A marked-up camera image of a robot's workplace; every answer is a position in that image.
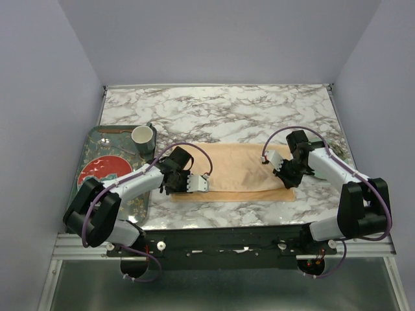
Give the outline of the peach cloth napkin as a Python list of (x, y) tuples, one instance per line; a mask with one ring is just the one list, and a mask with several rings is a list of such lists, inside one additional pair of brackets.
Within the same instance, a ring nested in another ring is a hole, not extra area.
[(248, 143), (196, 143), (211, 158), (213, 172), (209, 191), (172, 194), (173, 202), (294, 202), (293, 189), (286, 189), (273, 175), (272, 165), (261, 163), (263, 145)]

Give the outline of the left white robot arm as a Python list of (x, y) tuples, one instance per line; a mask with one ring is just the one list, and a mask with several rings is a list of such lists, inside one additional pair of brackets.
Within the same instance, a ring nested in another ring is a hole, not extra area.
[(63, 223), (78, 236), (83, 236), (90, 247), (104, 242), (121, 245), (130, 256), (143, 250), (142, 230), (130, 220), (118, 218), (120, 207), (138, 196), (159, 189), (167, 195), (184, 194), (188, 190), (190, 170), (186, 165), (194, 163), (191, 154), (176, 147), (151, 167), (143, 165), (139, 170), (120, 178), (100, 182), (85, 181), (78, 190), (63, 217)]

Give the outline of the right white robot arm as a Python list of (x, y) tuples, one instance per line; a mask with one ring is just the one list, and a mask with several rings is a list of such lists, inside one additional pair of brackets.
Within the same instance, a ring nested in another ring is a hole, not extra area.
[(273, 174), (282, 180), (286, 189), (298, 187), (304, 176), (319, 173), (340, 194), (337, 215), (305, 224), (298, 238), (299, 248), (311, 254), (328, 240), (386, 238), (392, 228), (386, 181), (370, 178), (349, 166), (323, 137), (310, 141), (306, 135), (308, 128), (293, 126), (291, 129), (292, 133), (286, 137), (291, 159), (264, 148), (262, 163), (272, 165)]

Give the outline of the mint green floral plate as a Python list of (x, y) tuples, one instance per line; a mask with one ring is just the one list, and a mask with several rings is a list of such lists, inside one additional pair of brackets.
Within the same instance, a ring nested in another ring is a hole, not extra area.
[(311, 139), (313, 151), (309, 152), (308, 165), (314, 170), (319, 179), (333, 183), (346, 178), (348, 171), (344, 165), (349, 167), (347, 159), (336, 155), (335, 151), (321, 139)]

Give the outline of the grey-green ceramic mug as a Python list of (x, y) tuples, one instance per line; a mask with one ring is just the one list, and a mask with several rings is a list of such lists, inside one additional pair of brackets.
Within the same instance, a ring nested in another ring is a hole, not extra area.
[(131, 139), (142, 155), (152, 154), (156, 147), (156, 132), (151, 122), (132, 130)]

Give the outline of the red and teal plate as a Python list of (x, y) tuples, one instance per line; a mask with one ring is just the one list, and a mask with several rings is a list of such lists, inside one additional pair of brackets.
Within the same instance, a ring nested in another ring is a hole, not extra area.
[(131, 173), (132, 167), (128, 161), (117, 155), (104, 155), (91, 160), (86, 164), (77, 179), (77, 189), (88, 179), (103, 182), (120, 178)]

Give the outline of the silver metal spoon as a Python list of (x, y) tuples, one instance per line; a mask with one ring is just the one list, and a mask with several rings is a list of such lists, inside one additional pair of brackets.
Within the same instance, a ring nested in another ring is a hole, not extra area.
[(103, 147), (107, 147), (107, 148), (116, 148), (116, 149), (118, 149), (118, 150), (121, 150), (121, 151), (123, 151), (123, 152), (125, 152), (125, 153), (127, 153), (127, 154), (130, 154), (130, 155), (135, 155), (136, 153), (135, 152), (133, 152), (133, 151), (131, 151), (131, 150), (128, 150), (128, 149), (125, 149), (125, 148), (123, 148), (123, 147), (120, 147), (120, 146), (117, 146), (116, 144), (113, 144), (109, 139), (107, 139), (107, 138), (102, 138), (102, 139), (100, 139), (99, 140), (99, 144), (101, 145), (101, 146), (103, 146)]

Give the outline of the floral teal serving tray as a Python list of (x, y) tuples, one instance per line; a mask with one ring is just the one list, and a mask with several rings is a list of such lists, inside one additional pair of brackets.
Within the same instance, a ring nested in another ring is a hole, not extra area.
[[(131, 139), (131, 133), (99, 133), (97, 132), (100, 128), (118, 128), (118, 129), (134, 129), (135, 126), (96, 126), (89, 131), (84, 143), (82, 154), (80, 156), (80, 161), (78, 164), (77, 172), (75, 174), (75, 180), (71, 189), (71, 194), (69, 197), (70, 201), (73, 201), (75, 198), (78, 189), (77, 189), (77, 179), (82, 168), (88, 164), (91, 160), (100, 157), (100, 156), (119, 156), (128, 161), (132, 167), (133, 171), (141, 168), (147, 161), (155, 157), (154, 154), (141, 155), (136, 146), (134, 145)], [(125, 149), (135, 152), (135, 155), (127, 154), (116, 148), (107, 148), (99, 144), (99, 140), (102, 138), (109, 139), (113, 144), (123, 147)]]

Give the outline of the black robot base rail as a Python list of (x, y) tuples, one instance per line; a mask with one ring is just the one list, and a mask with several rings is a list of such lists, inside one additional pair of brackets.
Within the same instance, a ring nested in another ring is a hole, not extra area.
[(337, 254), (327, 241), (315, 242), (306, 225), (165, 229), (147, 231), (133, 245), (158, 259), (163, 270), (295, 270), (298, 261)]

